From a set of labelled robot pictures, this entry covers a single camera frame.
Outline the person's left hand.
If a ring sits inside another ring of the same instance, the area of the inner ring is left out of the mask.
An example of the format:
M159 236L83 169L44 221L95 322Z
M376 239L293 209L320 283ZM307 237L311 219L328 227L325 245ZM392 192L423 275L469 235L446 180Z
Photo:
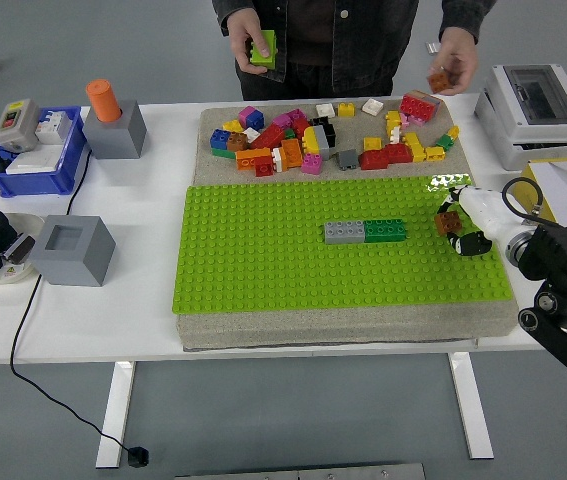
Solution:
M445 70L451 84L440 94L453 96L465 92L478 68L474 36L459 27L448 27L440 36L440 49L432 60L428 74Z

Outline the person's right hand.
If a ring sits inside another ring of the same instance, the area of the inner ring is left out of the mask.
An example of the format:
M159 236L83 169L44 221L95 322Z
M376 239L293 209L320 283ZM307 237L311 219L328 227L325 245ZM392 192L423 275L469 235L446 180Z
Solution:
M265 40L260 19L253 8L237 10L227 18L227 29L232 53L239 69L248 74L263 75L267 73L264 66L253 65L248 57L248 45L253 42L262 56L269 56L270 49Z

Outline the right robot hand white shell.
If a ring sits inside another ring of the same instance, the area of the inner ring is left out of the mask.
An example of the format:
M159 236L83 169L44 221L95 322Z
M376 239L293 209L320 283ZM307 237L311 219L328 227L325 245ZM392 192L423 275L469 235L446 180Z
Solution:
M455 203L479 228L478 231L458 235L462 226L458 213L448 211ZM447 237L457 254L482 255L496 243L513 265L518 264L532 236L532 228L524 225L522 219L507 207L500 193L470 185L449 189L434 222L439 234Z

